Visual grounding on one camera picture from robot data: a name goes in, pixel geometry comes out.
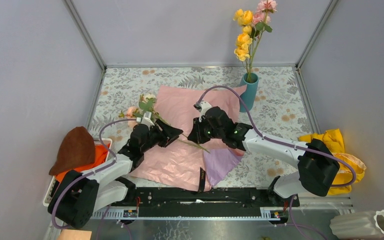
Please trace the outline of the pink wrapping paper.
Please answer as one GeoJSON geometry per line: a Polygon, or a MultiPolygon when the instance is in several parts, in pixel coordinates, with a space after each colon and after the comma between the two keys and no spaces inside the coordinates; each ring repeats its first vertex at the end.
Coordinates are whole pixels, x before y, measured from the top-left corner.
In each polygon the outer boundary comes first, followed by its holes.
{"type": "MultiPolygon", "coordinates": [[[[174,128],[183,130],[179,140],[187,140],[193,119],[200,113],[194,104],[204,93],[202,90],[161,86],[157,93],[155,110],[174,128]]],[[[212,139],[203,147],[207,150],[230,149],[220,139],[212,139]]],[[[204,150],[175,140],[168,147],[155,146],[144,154],[144,160],[129,176],[146,179],[171,187],[197,191],[200,168],[206,170],[204,150]]],[[[206,172],[205,191],[211,189],[206,172]]]]}

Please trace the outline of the purple wrapping paper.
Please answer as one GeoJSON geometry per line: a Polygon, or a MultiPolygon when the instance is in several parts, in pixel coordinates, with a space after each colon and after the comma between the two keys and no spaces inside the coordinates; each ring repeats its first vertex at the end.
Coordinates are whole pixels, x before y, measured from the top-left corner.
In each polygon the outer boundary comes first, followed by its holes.
{"type": "Polygon", "coordinates": [[[232,148],[204,151],[203,159],[209,184],[215,186],[222,181],[242,161],[244,154],[244,151],[232,148]]]}

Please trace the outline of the black ribbon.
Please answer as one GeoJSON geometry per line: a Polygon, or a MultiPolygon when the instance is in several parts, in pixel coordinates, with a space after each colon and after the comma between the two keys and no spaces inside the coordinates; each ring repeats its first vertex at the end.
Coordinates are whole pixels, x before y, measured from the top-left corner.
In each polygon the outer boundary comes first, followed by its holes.
{"type": "Polygon", "coordinates": [[[205,190],[206,186],[206,179],[207,179],[207,174],[206,171],[201,167],[199,169],[199,183],[198,183],[198,193],[202,193],[205,190]]]}

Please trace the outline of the peach rose stem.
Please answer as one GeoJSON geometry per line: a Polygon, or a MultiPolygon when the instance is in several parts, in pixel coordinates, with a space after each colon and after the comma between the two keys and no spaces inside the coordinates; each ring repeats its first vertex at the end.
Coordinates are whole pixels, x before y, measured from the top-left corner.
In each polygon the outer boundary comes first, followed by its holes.
{"type": "Polygon", "coordinates": [[[144,111],[141,108],[139,108],[137,106],[131,106],[125,112],[121,111],[118,114],[118,117],[120,119],[122,119],[122,118],[134,119],[134,121],[128,122],[128,126],[133,129],[138,124],[136,122],[136,118],[138,118],[138,117],[141,118],[143,116],[143,114],[144,114],[144,111]]]}

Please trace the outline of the yellow flower stems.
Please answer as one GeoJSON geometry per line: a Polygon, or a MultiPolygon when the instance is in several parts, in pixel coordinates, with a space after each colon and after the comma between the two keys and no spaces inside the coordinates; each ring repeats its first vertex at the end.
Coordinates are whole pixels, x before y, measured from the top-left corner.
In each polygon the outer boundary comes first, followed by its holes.
{"type": "Polygon", "coordinates": [[[241,27],[241,33],[236,37],[234,54],[242,62],[247,74],[251,73],[251,53],[250,47],[253,42],[251,33],[253,30],[253,12],[250,10],[238,9],[233,16],[233,20],[241,27]]]}

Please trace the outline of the deep pink rose stem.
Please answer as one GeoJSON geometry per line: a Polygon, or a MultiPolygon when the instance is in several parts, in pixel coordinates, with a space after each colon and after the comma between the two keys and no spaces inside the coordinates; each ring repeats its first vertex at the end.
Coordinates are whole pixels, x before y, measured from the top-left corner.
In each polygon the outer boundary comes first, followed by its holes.
{"type": "Polygon", "coordinates": [[[259,47],[260,41],[263,38],[263,33],[268,32],[271,33],[273,31],[270,26],[271,15],[277,12],[277,2],[275,0],[261,0],[257,4],[257,9],[253,13],[252,18],[252,31],[251,31],[251,39],[252,43],[250,46],[250,59],[247,66],[247,73],[250,74],[253,71],[253,63],[255,54],[259,47]]]}

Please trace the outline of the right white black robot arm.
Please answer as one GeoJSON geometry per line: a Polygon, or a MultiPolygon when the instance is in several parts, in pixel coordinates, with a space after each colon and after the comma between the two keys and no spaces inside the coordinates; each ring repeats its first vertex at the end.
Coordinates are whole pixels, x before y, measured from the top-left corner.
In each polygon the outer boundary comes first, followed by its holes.
{"type": "Polygon", "coordinates": [[[187,137],[189,141],[201,145],[211,139],[220,139],[231,149],[262,153],[297,169],[294,173],[276,177],[270,184],[266,198],[271,205],[279,206],[287,198],[302,192],[319,197],[328,194],[340,165],[321,140],[303,142],[264,135],[252,125],[233,122],[218,106],[204,101],[194,107],[199,111],[199,117],[193,119],[187,137]]]}

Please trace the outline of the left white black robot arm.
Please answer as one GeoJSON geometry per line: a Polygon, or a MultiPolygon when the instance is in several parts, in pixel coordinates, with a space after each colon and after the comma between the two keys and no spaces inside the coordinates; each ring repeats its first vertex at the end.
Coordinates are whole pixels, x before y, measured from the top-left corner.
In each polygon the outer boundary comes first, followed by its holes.
{"type": "Polygon", "coordinates": [[[64,176],[47,207],[56,229],[80,229],[95,211],[114,202],[132,204],[134,190],[118,178],[135,170],[143,162],[146,151],[154,146],[165,148],[183,133],[160,119],[152,122],[139,117],[137,120],[139,123],[120,151],[108,151],[112,160],[82,172],[69,170],[64,176]]]}

